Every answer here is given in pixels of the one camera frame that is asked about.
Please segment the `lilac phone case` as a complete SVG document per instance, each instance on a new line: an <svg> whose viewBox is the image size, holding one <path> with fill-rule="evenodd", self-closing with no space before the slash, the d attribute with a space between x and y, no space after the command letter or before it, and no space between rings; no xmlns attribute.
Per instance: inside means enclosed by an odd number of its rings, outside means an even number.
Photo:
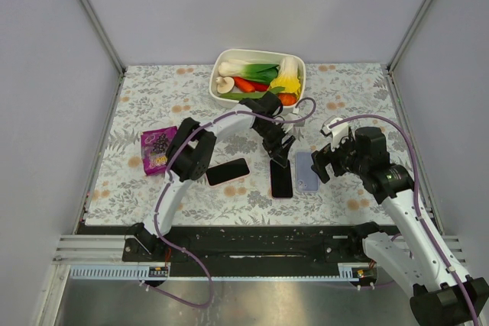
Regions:
<svg viewBox="0 0 489 326"><path fill-rule="evenodd" d="M299 192L317 192L319 178L312 170L313 159L310 152L298 151L295 155L296 188Z"/></svg>

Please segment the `black phone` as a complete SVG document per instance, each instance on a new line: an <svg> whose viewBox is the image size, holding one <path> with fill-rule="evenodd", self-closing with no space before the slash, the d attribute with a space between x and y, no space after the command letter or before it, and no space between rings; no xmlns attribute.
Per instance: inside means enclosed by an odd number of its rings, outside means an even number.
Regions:
<svg viewBox="0 0 489 326"><path fill-rule="evenodd" d="M282 167L273 160L270 161L271 195L274 199L291 199L293 197L293 184L290 162Z"/></svg>

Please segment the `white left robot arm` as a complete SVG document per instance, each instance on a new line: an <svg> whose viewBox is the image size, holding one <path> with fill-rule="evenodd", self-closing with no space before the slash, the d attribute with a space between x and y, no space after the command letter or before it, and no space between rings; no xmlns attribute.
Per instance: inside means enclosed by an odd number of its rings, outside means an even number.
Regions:
<svg viewBox="0 0 489 326"><path fill-rule="evenodd" d="M167 151L165 184L152 212L130 230L145 253L151 255L161 247L158 237L170 231L176 207L189 186L206 173L218 142L252 129L263 139L270 160L283 168L287 166L295 138L286 137L283 123L274 118L282 109L279 97L266 92L258 99L244 99L205 124L192 118L183 120Z"/></svg>

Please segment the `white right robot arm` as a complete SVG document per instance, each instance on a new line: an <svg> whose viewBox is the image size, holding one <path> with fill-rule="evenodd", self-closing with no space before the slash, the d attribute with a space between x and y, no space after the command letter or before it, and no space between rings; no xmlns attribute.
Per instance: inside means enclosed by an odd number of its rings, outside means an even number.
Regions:
<svg viewBox="0 0 489 326"><path fill-rule="evenodd" d="M358 176L364 189L390 216L403 238L402 250L374 222L357 225L349 236L351 251L373 260L406 293L420 325L478 324L488 300L488 283L472 277L421 206L416 180L404 166L390 161L386 137L378 127L353 131L348 124L322 129L332 140L312 154L313 172L321 182Z"/></svg>

